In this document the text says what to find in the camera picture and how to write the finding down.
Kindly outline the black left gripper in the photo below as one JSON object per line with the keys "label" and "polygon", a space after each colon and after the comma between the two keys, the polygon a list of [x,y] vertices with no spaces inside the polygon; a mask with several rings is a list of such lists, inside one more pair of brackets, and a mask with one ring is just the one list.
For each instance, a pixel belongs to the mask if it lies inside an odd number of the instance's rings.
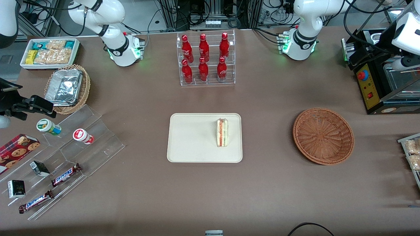
{"label": "black left gripper", "polygon": [[389,25],[387,28],[372,28],[370,33],[381,33],[379,42],[375,44],[377,48],[365,46],[349,46],[348,47],[348,68],[354,70],[359,64],[369,59],[370,62],[384,62],[389,58],[399,56],[399,48],[392,44],[396,25]]}

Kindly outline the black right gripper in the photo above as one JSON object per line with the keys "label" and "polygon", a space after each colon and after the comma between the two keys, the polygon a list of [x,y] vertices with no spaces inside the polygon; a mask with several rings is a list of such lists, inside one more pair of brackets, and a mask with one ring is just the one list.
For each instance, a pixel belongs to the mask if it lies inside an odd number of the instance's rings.
{"label": "black right gripper", "polygon": [[53,110],[53,103],[44,98],[33,95],[30,98],[22,97],[18,92],[23,86],[14,84],[0,78],[0,113],[7,117],[20,120],[27,119],[27,113],[40,113],[50,118],[56,118],[57,112]]}

